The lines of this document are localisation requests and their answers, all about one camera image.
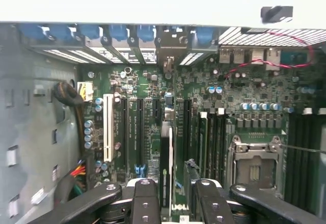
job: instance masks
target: black pcie slot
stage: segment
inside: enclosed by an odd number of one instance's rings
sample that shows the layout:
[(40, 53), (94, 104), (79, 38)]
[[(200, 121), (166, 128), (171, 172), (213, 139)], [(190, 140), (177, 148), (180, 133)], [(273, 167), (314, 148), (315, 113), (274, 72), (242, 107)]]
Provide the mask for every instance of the black pcie slot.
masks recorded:
[(128, 165), (128, 139), (129, 139), (129, 115), (128, 115), (128, 99), (121, 99), (121, 120), (122, 120), (122, 152), (121, 157), (125, 167)]
[(186, 99), (183, 102), (183, 161), (189, 160), (191, 145), (192, 125), (192, 101)]
[(136, 133), (136, 146), (137, 146), (137, 155), (136, 155), (136, 164), (144, 164), (144, 130), (145, 130), (145, 118), (144, 118), (144, 99), (137, 99), (136, 107), (136, 121), (137, 121), (137, 133)]

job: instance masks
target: capacitor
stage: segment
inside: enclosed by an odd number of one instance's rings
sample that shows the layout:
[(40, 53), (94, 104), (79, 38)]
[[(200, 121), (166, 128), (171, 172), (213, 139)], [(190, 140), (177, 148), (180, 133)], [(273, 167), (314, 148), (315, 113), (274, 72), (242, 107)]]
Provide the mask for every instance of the capacitor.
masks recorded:
[(96, 112), (101, 112), (102, 109), (103, 109), (103, 106), (102, 106), (102, 105), (97, 105), (97, 106), (95, 106), (95, 111), (96, 111)]
[(85, 142), (85, 144), (84, 144), (85, 149), (90, 149), (92, 146), (93, 146), (93, 142), (92, 141)]
[(87, 120), (87, 121), (84, 122), (84, 126), (86, 128), (90, 128), (90, 127), (93, 126), (93, 122), (91, 120)]
[(93, 128), (85, 128), (85, 130), (84, 130), (85, 135), (90, 135), (90, 134), (92, 134), (92, 132), (93, 132)]
[(114, 145), (114, 149), (115, 149), (115, 150), (119, 150), (120, 147), (121, 147), (121, 143), (116, 143), (116, 144)]
[(165, 79), (170, 80), (172, 78), (172, 74), (171, 73), (166, 73), (165, 74)]
[(120, 72), (120, 77), (121, 77), (121, 79), (126, 78), (126, 76), (127, 76), (127, 73), (126, 73), (126, 72), (124, 72), (124, 71), (121, 71), (121, 72)]
[(96, 166), (97, 168), (100, 168), (100, 167), (102, 166), (102, 161), (97, 160), (97, 161), (95, 162), (95, 166)]
[(116, 86), (118, 82), (116, 80), (111, 80), (110, 81), (111, 86)]
[(253, 109), (253, 110), (257, 110), (258, 109), (258, 104), (257, 103), (251, 103), (250, 108)]
[(270, 109), (271, 109), (271, 110), (279, 110), (279, 109), (280, 109), (280, 106), (279, 106), (279, 104), (277, 104), (277, 103), (272, 103), (272, 104), (270, 105)]
[(209, 93), (213, 94), (215, 92), (215, 87), (208, 87), (207, 90)]
[(298, 87), (298, 88), (296, 89), (296, 91), (297, 91), (298, 93), (303, 93), (303, 94), (308, 93), (308, 90), (309, 90), (308, 87)]
[(107, 170), (107, 164), (103, 163), (102, 166), (101, 166), (101, 169), (103, 171), (106, 171)]
[(284, 108), (284, 112), (287, 112), (287, 113), (293, 113), (294, 112), (294, 108)]
[(95, 99), (95, 104), (96, 104), (96, 105), (101, 105), (101, 104), (103, 104), (103, 99), (102, 99), (102, 98), (97, 98), (97, 99)]
[(221, 87), (217, 87), (215, 90), (216, 90), (216, 93), (218, 93), (218, 94), (222, 93), (222, 88)]
[(240, 105), (240, 107), (241, 107), (242, 109), (247, 110), (247, 109), (249, 109), (249, 104), (247, 104), (247, 103), (242, 103), (242, 104)]
[(107, 176), (108, 176), (108, 171), (103, 172), (103, 173), (102, 173), (102, 176), (103, 176), (103, 177), (107, 177)]
[(267, 104), (267, 103), (261, 103), (261, 104), (259, 105), (259, 108), (260, 108), (261, 110), (268, 110), (268, 104)]
[(92, 140), (92, 138), (93, 138), (92, 135), (86, 135), (86, 136), (84, 136), (84, 140), (85, 140), (86, 142), (90, 142), (90, 141)]
[(292, 82), (298, 82), (298, 81), (299, 81), (299, 77), (298, 76), (292, 77)]
[(93, 79), (95, 77), (95, 73), (93, 71), (88, 72), (87, 75), (91, 79)]
[(314, 88), (308, 88), (308, 93), (309, 94), (314, 94), (316, 92), (316, 89)]

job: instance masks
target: blue capacitor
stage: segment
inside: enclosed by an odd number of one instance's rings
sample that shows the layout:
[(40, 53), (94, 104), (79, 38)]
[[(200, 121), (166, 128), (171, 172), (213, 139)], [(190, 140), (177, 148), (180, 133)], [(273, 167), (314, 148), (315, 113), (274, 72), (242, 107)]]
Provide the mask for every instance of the blue capacitor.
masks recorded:
[(91, 140), (92, 140), (92, 135), (86, 135), (86, 136), (84, 136), (84, 140), (86, 141), (86, 142), (90, 142)]
[(280, 105), (277, 104), (277, 103), (272, 103), (272, 104), (270, 105), (270, 109), (271, 109), (271, 110), (280, 110)]
[(86, 143), (84, 144), (85, 149), (90, 149), (92, 146), (93, 146), (93, 142), (92, 142), (92, 141), (90, 141), (90, 142), (86, 142)]
[(103, 163), (102, 166), (101, 166), (101, 169), (103, 171), (106, 171), (107, 170), (107, 164)]
[(95, 162), (95, 166), (96, 166), (97, 168), (100, 168), (100, 167), (102, 166), (102, 161), (100, 161), (100, 160), (96, 161), (96, 162)]
[(92, 122), (91, 120), (85, 121), (84, 126), (85, 126), (86, 128), (90, 128), (90, 127), (93, 126), (93, 122)]
[(85, 130), (84, 130), (84, 134), (85, 134), (85, 135), (90, 135), (90, 134), (92, 134), (92, 131), (93, 131), (92, 128), (85, 128)]
[(268, 104), (267, 104), (267, 103), (261, 103), (261, 104), (259, 105), (259, 108), (260, 108), (261, 110), (268, 110)]
[(216, 93), (221, 94), (222, 93), (222, 88), (221, 87), (217, 87), (216, 88)]
[(215, 92), (215, 87), (208, 87), (207, 90), (209, 93), (213, 94)]
[(241, 107), (241, 109), (247, 110), (247, 109), (249, 109), (249, 104), (247, 104), (247, 103), (242, 103), (242, 104), (240, 105), (240, 107)]
[(257, 103), (251, 103), (250, 108), (253, 109), (253, 110), (257, 110), (258, 109), (258, 104)]
[(103, 104), (103, 99), (102, 99), (102, 98), (97, 98), (97, 99), (95, 99), (95, 104), (96, 104), (96, 105), (101, 105), (101, 104)]
[(101, 112), (102, 109), (103, 109), (103, 107), (102, 107), (101, 105), (97, 105), (97, 106), (95, 106), (95, 111), (96, 111), (96, 112)]
[(284, 108), (284, 111), (290, 114), (294, 112), (294, 108)]

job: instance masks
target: white plastic tab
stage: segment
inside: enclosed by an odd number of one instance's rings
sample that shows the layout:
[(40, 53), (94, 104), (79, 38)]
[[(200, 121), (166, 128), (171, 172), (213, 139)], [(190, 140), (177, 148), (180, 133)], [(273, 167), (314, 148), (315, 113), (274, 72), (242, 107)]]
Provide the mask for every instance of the white plastic tab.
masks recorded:
[(312, 115), (312, 108), (305, 108), (303, 115)]

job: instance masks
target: white pci slot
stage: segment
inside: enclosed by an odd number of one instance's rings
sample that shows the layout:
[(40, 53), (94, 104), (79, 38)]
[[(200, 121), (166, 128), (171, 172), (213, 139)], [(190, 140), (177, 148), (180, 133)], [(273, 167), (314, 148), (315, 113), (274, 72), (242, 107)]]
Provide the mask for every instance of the white pci slot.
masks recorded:
[(103, 150), (104, 161), (111, 162), (114, 155), (113, 94), (103, 95)]

